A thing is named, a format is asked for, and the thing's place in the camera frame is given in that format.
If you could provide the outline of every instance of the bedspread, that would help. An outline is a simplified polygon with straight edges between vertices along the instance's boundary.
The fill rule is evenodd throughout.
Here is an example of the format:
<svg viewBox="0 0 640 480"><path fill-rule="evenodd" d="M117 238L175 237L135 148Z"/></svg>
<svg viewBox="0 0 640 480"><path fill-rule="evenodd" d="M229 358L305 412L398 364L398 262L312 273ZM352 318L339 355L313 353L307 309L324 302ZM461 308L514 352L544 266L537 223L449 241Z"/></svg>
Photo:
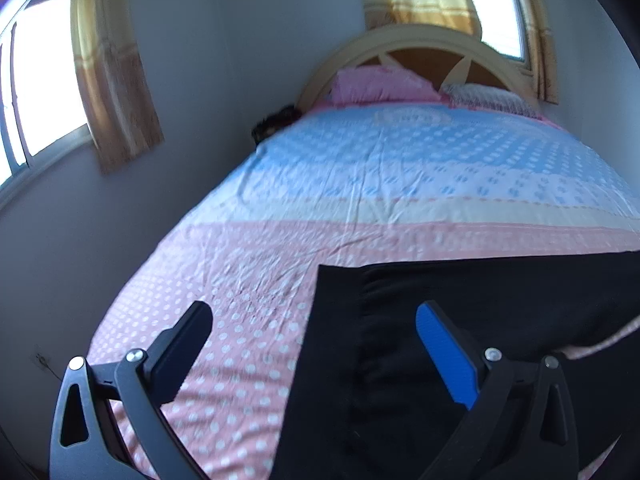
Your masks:
<svg viewBox="0 0 640 480"><path fill-rule="evenodd" d="M163 411L212 478L265 479L319 264L638 250L639 210L593 150L539 121L443 105L324 110L261 143L185 216L88 358L147 348L192 301L209 303L212 334Z"/></svg>

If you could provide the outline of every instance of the pillow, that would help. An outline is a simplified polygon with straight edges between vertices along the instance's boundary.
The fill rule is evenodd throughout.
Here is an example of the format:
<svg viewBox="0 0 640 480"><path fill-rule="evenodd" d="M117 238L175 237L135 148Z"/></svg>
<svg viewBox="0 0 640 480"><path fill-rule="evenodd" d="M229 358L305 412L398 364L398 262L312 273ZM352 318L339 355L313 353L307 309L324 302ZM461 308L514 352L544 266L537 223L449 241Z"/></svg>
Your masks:
<svg viewBox="0 0 640 480"><path fill-rule="evenodd" d="M522 97L501 88L475 83L444 84L440 93L447 95L454 106L487 108L534 119L540 118L540 114Z"/></svg>
<svg viewBox="0 0 640 480"><path fill-rule="evenodd" d="M359 66L338 70L330 99L338 106L389 101L442 101L431 81L396 66Z"/></svg>

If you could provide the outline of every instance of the headboard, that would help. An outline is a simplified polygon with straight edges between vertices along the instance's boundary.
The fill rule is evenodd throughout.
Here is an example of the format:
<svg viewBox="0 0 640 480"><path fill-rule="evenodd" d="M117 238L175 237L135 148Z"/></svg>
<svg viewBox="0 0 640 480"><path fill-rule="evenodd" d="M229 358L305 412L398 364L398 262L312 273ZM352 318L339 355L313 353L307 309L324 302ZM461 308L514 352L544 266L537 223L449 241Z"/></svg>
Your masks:
<svg viewBox="0 0 640 480"><path fill-rule="evenodd" d="M387 25L349 42L316 70L300 95L298 108L309 111L327 94L341 68L368 64L404 66L436 88L443 82L468 82L507 89L540 110L518 69L490 46L450 28L421 24Z"/></svg>

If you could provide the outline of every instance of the blue textured pad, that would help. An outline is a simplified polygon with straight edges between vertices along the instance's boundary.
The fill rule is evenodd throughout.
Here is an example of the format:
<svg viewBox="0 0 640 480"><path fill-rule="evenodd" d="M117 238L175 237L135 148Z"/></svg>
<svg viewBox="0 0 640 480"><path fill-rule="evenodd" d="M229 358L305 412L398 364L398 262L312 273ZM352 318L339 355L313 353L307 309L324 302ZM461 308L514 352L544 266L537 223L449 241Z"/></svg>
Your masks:
<svg viewBox="0 0 640 480"><path fill-rule="evenodd" d="M451 397L470 410L479 395L475 368L427 303L418 307L415 327Z"/></svg>

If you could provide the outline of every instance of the black pants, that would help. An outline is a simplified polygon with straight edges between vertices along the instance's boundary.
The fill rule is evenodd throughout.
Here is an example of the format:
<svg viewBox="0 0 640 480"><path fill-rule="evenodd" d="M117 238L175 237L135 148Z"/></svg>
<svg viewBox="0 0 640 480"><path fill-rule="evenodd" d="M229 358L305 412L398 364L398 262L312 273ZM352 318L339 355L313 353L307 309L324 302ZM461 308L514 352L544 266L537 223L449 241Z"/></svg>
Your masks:
<svg viewBox="0 0 640 480"><path fill-rule="evenodd" d="M481 347L537 361L640 315L640 253L320 267L272 480L417 479L465 413L415 329L435 300ZM580 468L631 429L640 334L562 360Z"/></svg>

